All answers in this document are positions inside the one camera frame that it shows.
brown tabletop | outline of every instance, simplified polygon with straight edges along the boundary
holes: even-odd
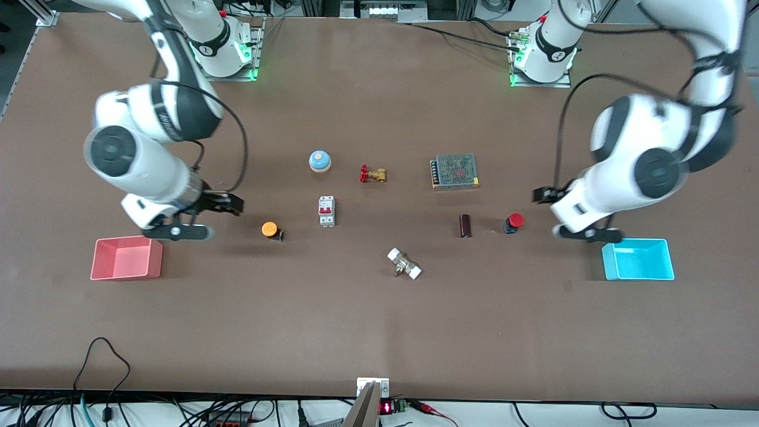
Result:
[[[441,27],[498,42],[476,24]],[[582,46],[575,81],[618,72],[674,92],[688,74],[666,35]],[[759,403],[759,115],[745,76],[731,154],[617,217],[628,236],[669,240],[676,280],[614,283],[601,245],[552,237],[550,210],[530,203],[551,182],[567,90],[511,88],[503,51],[429,31],[287,20],[258,82],[215,84],[251,136],[245,214],[203,214],[216,238],[167,243],[158,280],[92,282],[95,240],[138,229],[82,143],[98,95],[145,82],[153,57],[139,24],[105,15],[39,32],[0,125],[0,387],[70,387],[103,335],[131,362],[130,389],[351,395],[356,377],[386,376],[412,397]],[[562,180],[591,164],[595,118],[629,91],[581,90]],[[202,177],[233,182],[229,117],[206,146]],[[316,149],[333,158],[322,176],[307,165]],[[196,147],[175,152],[191,161]],[[481,187],[432,192],[429,160],[466,152]],[[388,182],[361,184],[363,163]],[[321,195],[338,201],[333,229],[318,224]],[[512,212],[526,225],[506,236]],[[459,214],[472,239],[457,237]],[[268,220],[284,244],[261,236]],[[393,247],[418,280],[393,278]],[[111,388],[122,369],[99,348],[81,386]]]

dark red capacitor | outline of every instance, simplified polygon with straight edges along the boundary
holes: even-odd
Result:
[[[458,216],[458,229],[463,239],[472,237],[472,222],[466,213]]]

white circuit breaker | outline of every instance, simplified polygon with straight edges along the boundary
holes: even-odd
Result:
[[[322,227],[335,226],[335,196],[319,198],[319,224]]]

plastic container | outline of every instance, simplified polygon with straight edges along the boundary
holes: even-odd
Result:
[[[601,248],[607,280],[674,280],[665,239],[623,239]]]
[[[163,245],[145,236],[98,239],[90,280],[141,280],[161,275]]]

white robotic arm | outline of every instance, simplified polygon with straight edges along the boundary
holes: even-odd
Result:
[[[595,223],[621,210],[668,198],[690,172],[721,160],[734,141],[732,101],[745,22],[743,0],[642,0],[662,24],[687,27],[696,61],[686,100],[633,93],[596,120],[591,151],[596,165],[565,188],[535,190],[561,224],[554,233],[589,242],[618,242],[617,229]]]
[[[178,141],[208,138],[219,126],[222,107],[203,92],[216,96],[194,61],[190,44],[172,13],[202,55],[206,71],[234,73],[244,63],[235,48],[231,25],[203,0],[77,0],[90,8],[133,16],[143,22],[167,75],[163,81],[134,86],[126,92],[103,94],[96,103],[94,129],[87,136],[84,157],[100,177],[127,192],[121,201],[128,216],[154,239],[204,240],[208,226],[194,224],[202,210],[239,215],[244,202],[225,192],[211,191],[195,170],[165,147]],[[193,220],[183,224],[180,214]]]

